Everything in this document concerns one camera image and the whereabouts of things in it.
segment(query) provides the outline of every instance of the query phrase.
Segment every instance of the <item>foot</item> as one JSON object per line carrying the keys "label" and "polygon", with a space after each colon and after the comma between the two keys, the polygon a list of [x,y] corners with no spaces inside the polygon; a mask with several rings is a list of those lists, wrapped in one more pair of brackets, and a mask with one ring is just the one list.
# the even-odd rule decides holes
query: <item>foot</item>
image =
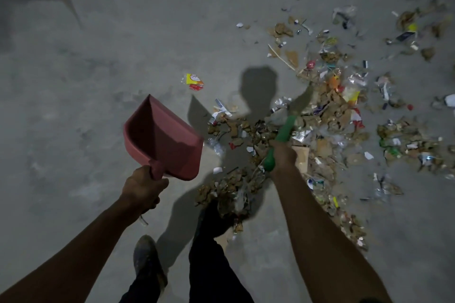
{"label": "foot", "polygon": [[168,278],[163,272],[155,241],[148,235],[142,236],[136,243],[133,254],[134,270],[136,276],[156,277],[161,291],[168,284]]}
{"label": "foot", "polygon": [[218,212],[218,201],[212,200],[199,214],[194,238],[199,235],[215,238],[223,235],[233,225],[234,218],[221,218]]}

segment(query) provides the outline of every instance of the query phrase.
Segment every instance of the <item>dustpan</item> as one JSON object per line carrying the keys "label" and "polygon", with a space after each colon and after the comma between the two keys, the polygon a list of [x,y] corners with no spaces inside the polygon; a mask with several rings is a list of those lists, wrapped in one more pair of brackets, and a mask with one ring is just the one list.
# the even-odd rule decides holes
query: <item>dustpan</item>
{"label": "dustpan", "polygon": [[151,95],[123,127],[127,152],[151,177],[163,175],[190,181],[199,173],[204,139]]}

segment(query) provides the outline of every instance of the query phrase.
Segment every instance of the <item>person's left arm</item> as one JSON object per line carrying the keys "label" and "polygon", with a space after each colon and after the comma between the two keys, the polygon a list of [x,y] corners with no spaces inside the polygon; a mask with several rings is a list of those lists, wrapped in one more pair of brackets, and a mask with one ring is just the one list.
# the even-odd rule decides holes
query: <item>person's left arm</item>
{"label": "person's left arm", "polygon": [[127,226],[155,208],[168,179],[153,181],[150,167],[136,169],[119,199],[65,248],[0,295],[0,303],[83,303]]}

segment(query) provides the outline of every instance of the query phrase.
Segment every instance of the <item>person's left hand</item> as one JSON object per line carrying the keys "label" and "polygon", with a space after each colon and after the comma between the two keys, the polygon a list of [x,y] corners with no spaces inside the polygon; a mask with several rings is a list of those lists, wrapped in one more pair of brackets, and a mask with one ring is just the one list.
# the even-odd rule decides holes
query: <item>person's left hand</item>
{"label": "person's left hand", "polygon": [[167,178],[154,181],[150,176],[150,167],[144,165],[127,178],[120,199],[128,202],[137,217],[156,207],[160,202],[158,195],[169,185]]}

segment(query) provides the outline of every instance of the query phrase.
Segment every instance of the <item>floor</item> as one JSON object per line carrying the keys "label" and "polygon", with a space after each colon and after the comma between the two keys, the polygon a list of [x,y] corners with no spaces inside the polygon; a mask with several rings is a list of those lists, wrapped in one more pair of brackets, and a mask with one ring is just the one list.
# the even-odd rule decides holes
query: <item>floor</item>
{"label": "floor", "polygon": [[[118,197],[137,167],[123,146],[122,124],[148,93],[205,134],[203,116],[215,98],[257,120],[277,97],[304,90],[281,61],[267,58],[272,39],[266,29],[286,21],[282,7],[304,15],[315,31],[328,28],[351,43],[352,34],[332,25],[331,15],[334,7],[356,5],[359,24],[368,30],[363,41],[356,40],[356,59],[369,61],[371,80],[390,70],[403,98],[414,105],[412,115],[432,135],[453,143],[452,110],[429,105],[435,96],[454,92],[454,28],[432,43],[431,63],[419,54],[381,60],[389,54],[383,38],[397,34],[391,12],[427,1],[0,0],[0,291],[61,249]],[[238,22],[251,28],[238,29]],[[303,53],[309,39],[303,31],[288,46]],[[192,93],[181,83],[184,73],[199,75],[204,89]],[[387,168],[377,144],[377,124],[405,112],[362,113],[372,133],[363,147],[375,161],[341,173],[343,186],[352,211],[368,220],[366,256],[393,300],[450,302],[453,182],[417,174],[405,162]],[[235,165],[243,155],[236,156],[223,165]],[[169,268],[160,301],[188,300],[194,189],[218,163],[204,148],[195,180],[171,180],[158,208],[145,214],[150,225],[135,223],[121,237],[88,302],[116,302],[128,289],[132,251],[144,233],[158,240]],[[405,195],[380,207],[358,203],[373,189],[373,172],[388,172]],[[309,302],[273,186],[256,206],[245,231],[228,245],[233,269],[257,302]]]}

